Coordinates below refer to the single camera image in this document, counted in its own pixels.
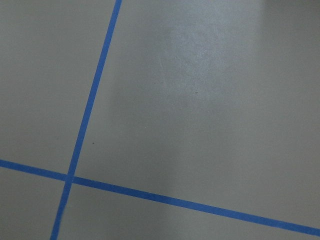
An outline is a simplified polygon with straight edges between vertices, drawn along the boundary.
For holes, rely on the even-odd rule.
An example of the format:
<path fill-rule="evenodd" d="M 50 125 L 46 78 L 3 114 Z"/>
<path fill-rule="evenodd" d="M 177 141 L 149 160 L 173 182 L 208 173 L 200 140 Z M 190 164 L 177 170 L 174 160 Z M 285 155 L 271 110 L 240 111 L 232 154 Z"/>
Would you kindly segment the brown paper table mat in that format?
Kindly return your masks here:
<path fill-rule="evenodd" d="M 3 240 L 317 240 L 317 0 L 3 0 Z"/>

